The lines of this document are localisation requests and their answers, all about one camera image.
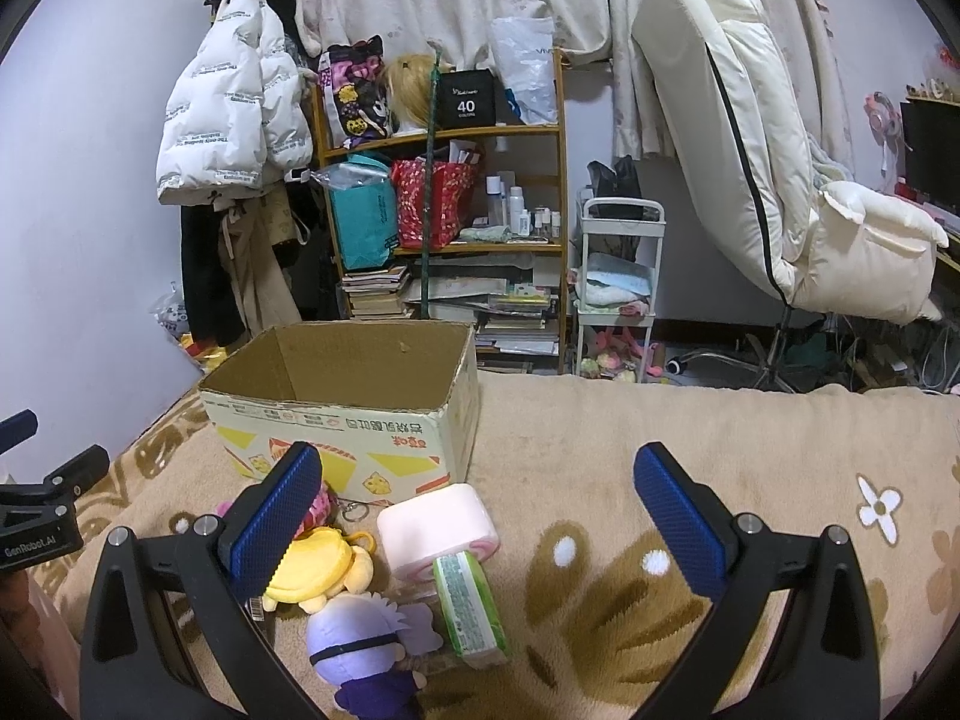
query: metal screw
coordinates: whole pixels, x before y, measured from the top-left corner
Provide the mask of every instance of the metal screw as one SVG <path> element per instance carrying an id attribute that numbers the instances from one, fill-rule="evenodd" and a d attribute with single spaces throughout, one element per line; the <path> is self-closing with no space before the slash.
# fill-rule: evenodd
<path id="1" fill-rule="evenodd" d="M 127 536 L 129 534 L 130 531 L 121 525 L 120 527 L 114 528 L 112 531 L 110 531 L 109 535 L 107 536 L 107 542 L 111 546 L 118 547 L 127 540 Z"/>
<path id="2" fill-rule="evenodd" d="M 203 517 L 198 517 L 197 521 L 193 523 L 193 532 L 200 536 L 209 536 L 210 533 L 217 530 L 219 523 L 219 517 L 215 517 L 213 514 L 204 514 Z"/>
<path id="3" fill-rule="evenodd" d="M 837 545 L 846 544 L 850 540 L 850 534 L 839 525 L 830 525 L 827 528 L 827 538 Z"/>
<path id="4" fill-rule="evenodd" d="M 757 517 L 756 514 L 741 514 L 736 519 L 736 527 L 752 536 L 754 533 L 759 533 L 763 530 L 763 520 Z"/>

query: chair base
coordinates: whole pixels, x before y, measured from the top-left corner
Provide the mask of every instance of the chair base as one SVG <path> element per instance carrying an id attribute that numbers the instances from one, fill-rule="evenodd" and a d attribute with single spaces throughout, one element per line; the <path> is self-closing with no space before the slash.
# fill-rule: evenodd
<path id="1" fill-rule="evenodd" d="M 793 314 L 793 309 L 790 306 L 784 306 L 784 314 L 774 328 L 774 340 L 773 343 L 770 344 L 769 351 L 764 351 L 763 346 L 756 336 L 747 336 L 747 341 L 750 341 L 750 345 L 754 348 L 755 354 L 757 354 L 758 362 L 740 360 L 738 357 L 733 357 L 733 355 L 714 352 L 708 349 L 696 349 L 695 351 L 688 352 L 680 355 L 680 357 L 674 357 L 672 360 L 667 361 L 666 372 L 677 376 L 683 373 L 689 362 L 693 362 L 694 360 L 719 360 L 720 362 L 726 362 L 728 365 L 738 367 L 741 370 L 749 370 L 751 373 L 755 373 L 757 379 L 750 389 L 773 388 L 781 389 L 784 392 L 799 392 L 799 389 L 790 384 L 790 382 L 784 379 L 779 373 L 779 366 L 781 365 L 782 359 L 784 358 L 784 351 L 786 350 L 786 328 L 789 327 L 791 314 Z"/>

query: teal shopping bag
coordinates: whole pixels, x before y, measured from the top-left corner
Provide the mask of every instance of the teal shopping bag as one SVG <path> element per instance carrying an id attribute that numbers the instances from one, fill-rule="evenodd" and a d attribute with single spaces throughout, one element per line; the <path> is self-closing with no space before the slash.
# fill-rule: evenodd
<path id="1" fill-rule="evenodd" d="M 344 269 L 379 268 L 397 246 L 397 195 L 388 168 L 376 159 L 351 154 L 347 160 L 382 167 L 385 180 L 370 186 L 331 190 L 334 223 Z"/>

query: white utility cart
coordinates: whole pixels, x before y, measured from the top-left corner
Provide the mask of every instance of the white utility cart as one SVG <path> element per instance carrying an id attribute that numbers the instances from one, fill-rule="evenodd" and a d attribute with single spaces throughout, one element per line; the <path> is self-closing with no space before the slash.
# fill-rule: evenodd
<path id="1" fill-rule="evenodd" d="M 611 209 L 616 206 L 634 206 L 640 208 L 649 208 L 656 211 L 657 221 L 628 220 L 627 218 L 598 218 L 595 215 L 601 207 Z M 587 257 L 589 256 L 589 237 L 591 235 L 616 235 L 630 236 L 631 238 L 655 239 L 656 257 L 653 271 L 650 274 L 650 310 L 643 317 L 623 316 L 618 308 L 604 308 L 599 306 L 589 306 L 583 303 L 579 298 L 575 299 L 576 317 L 577 317 L 577 358 L 573 372 L 580 375 L 580 365 L 584 357 L 584 329 L 589 326 L 600 327 L 631 327 L 645 328 L 646 337 L 643 345 L 643 361 L 640 366 L 640 373 L 637 375 L 637 381 L 642 382 L 646 375 L 647 365 L 650 356 L 650 338 L 654 329 L 654 320 L 656 319 L 656 285 L 659 282 L 659 267 L 661 266 L 661 255 L 664 251 L 664 231 L 666 230 L 666 218 L 664 216 L 664 206 L 652 200 L 638 199 L 637 197 L 594 197 L 587 200 L 580 213 L 580 229 L 583 234 L 582 247 L 580 250 L 580 270 L 578 275 L 579 295 L 587 294 Z M 637 252 L 640 251 L 643 242 L 640 241 L 637 246 Z"/>

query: fleece blanket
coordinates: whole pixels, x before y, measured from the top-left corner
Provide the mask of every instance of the fleece blanket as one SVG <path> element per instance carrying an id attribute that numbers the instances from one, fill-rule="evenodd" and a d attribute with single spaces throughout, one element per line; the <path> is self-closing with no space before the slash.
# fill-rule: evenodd
<path id="1" fill-rule="evenodd" d="M 774 529 L 853 537 L 891 706 L 960 610 L 960 401 L 838 386 L 807 395 L 719 391 L 481 373 L 469 482 L 503 545 L 485 563 L 512 656 L 488 671 L 435 675 L 429 720 L 626 720 L 669 671 L 709 609 L 693 595 L 632 489 L 632 458 L 663 442 L 733 512 Z M 40 567 L 37 581 L 77 637 L 114 525 L 165 535 L 232 499 L 232 469 L 196 396 L 167 413 L 80 500 L 88 546 Z M 346 527 L 369 529 L 376 521 Z M 374 590 L 387 586 L 377 566 Z M 725 697 L 745 694 L 776 630 L 768 605 Z M 183 601 L 181 632 L 211 693 L 235 698 Z M 312 672 L 305 616 L 285 610 L 277 653 L 331 717 L 346 718 Z"/>

